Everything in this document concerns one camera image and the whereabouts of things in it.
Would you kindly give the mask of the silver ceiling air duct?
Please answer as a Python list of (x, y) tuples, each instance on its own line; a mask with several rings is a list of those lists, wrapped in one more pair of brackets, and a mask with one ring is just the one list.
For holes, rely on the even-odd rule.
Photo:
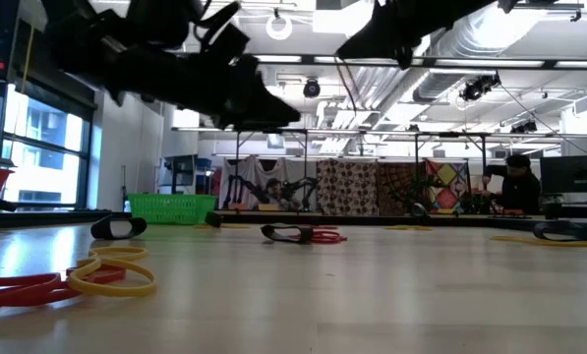
[(464, 79), (465, 74), (447, 69), (361, 67), (354, 78), (339, 67), (344, 76), (344, 108), (370, 111), (378, 116), (375, 130), (406, 127), (439, 103)]

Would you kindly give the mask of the brown dotted hanging cloth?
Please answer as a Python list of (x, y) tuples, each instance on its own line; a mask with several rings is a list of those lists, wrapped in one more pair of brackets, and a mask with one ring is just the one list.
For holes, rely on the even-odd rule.
[(377, 165), (339, 159), (317, 163), (317, 208), (329, 216), (377, 216)]

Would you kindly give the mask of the long ceiling light strip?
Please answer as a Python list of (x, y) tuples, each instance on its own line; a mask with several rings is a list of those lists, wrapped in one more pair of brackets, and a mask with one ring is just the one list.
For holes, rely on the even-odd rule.
[[(323, 55), (256, 54), (262, 64), (306, 65), (306, 66), (367, 66), (398, 67), (391, 59), (339, 59)], [(510, 59), (510, 58), (453, 58), (414, 57), (411, 66), (436, 69), (492, 69), (492, 70), (544, 70), (544, 71), (587, 71), (587, 59)]]

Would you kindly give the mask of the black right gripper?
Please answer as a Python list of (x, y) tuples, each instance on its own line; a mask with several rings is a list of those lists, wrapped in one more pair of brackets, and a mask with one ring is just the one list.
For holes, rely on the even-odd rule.
[(411, 66), (422, 37), (451, 30), (459, 19), (494, 0), (380, 0), (370, 20), (337, 50), (340, 59), (396, 59), (401, 69)]

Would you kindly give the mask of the colourful geometric hanging cloth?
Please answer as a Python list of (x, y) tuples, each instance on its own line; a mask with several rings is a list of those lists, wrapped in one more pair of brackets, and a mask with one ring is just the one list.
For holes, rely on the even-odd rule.
[(469, 165), (426, 159), (427, 192), (431, 210), (441, 213), (461, 213), (461, 202), (470, 193)]

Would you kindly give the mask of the person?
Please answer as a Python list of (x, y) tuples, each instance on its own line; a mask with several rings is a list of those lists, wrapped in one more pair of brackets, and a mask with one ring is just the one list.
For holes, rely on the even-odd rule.
[(265, 194), (270, 205), (278, 206), (279, 210), (293, 211), (296, 205), (283, 197), (281, 182), (275, 178), (271, 178), (265, 185)]
[(527, 155), (511, 155), (505, 160), (505, 166), (487, 165), (482, 176), (485, 187), (494, 175), (502, 178), (502, 185), (499, 194), (491, 194), (491, 200), (505, 210), (517, 209), (525, 214), (540, 212), (541, 183), (533, 174)]

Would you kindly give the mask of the black background monitor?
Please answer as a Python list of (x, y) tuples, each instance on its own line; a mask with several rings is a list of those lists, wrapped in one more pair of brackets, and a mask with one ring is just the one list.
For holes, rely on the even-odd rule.
[(587, 155), (542, 157), (540, 173), (546, 194), (587, 193)]

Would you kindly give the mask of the white hanging cloth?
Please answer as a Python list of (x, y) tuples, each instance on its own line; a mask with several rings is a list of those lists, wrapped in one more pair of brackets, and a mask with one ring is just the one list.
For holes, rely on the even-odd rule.
[[(248, 156), (241, 160), (225, 159), (222, 166), (222, 175), (220, 181), (220, 189), (218, 196), (218, 207), (220, 209), (227, 209), (223, 207), (223, 202), (226, 197), (228, 189), (228, 177), (230, 175), (240, 175), (245, 180), (252, 182), (255, 185), (260, 185), (263, 189), (267, 181), (275, 178), (280, 182), (287, 179), (287, 171), (285, 161), (283, 158), (276, 160), (262, 160), (256, 156)], [(248, 191), (243, 193), (243, 203), (238, 204), (252, 209), (258, 200), (254, 198)]]

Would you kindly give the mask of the large window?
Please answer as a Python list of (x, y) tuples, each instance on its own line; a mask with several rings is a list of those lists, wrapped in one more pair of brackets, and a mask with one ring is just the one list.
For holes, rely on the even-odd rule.
[(0, 92), (0, 157), (12, 162), (1, 198), (22, 210), (70, 209), (86, 190), (90, 122), (17, 92)]

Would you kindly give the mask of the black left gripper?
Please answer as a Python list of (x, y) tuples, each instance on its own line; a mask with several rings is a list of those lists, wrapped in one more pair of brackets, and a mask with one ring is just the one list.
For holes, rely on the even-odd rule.
[(213, 116), (220, 130), (276, 130), (301, 113), (264, 85), (259, 60), (249, 55), (233, 65), (202, 55), (121, 53), (104, 73), (114, 97), (134, 92)]

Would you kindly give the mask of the dark patterned hanging cloth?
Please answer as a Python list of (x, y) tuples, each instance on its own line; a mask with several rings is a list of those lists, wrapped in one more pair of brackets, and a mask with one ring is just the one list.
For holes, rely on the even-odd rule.
[(384, 162), (377, 165), (377, 197), (380, 216), (401, 216), (414, 204), (425, 205), (423, 163)]

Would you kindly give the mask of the black screen on stand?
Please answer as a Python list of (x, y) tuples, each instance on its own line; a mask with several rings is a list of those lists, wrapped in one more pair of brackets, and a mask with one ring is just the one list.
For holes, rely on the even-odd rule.
[(160, 186), (169, 187), (170, 193), (192, 194), (194, 192), (196, 154), (167, 156), (160, 169)]

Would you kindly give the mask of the black aluminium table frame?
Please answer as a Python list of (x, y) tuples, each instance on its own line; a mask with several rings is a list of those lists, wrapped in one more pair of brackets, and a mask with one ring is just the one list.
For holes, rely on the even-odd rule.
[[(0, 212), (0, 228), (48, 226), (58, 224), (79, 224), (99, 221), (106, 216), (118, 219), (129, 218), (126, 212), (107, 210), (52, 211), (52, 212)], [(323, 215), (319, 212), (285, 211), (230, 211), (219, 210), (216, 216), (224, 223), (236, 224), (313, 224), (313, 225), (354, 225), (393, 226), (422, 225), (430, 227), (481, 227), (530, 231), (542, 220), (538, 217), (500, 217), (491, 215), (432, 214), (429, 216), (352, 216)]]

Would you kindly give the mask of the green plastic basket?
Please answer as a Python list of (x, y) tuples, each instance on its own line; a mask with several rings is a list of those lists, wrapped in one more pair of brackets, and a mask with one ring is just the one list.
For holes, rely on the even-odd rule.
[(196, 225), (205, 222), (217, 197), (210, 195), (129, 194), (132, 217), (149, 224)]

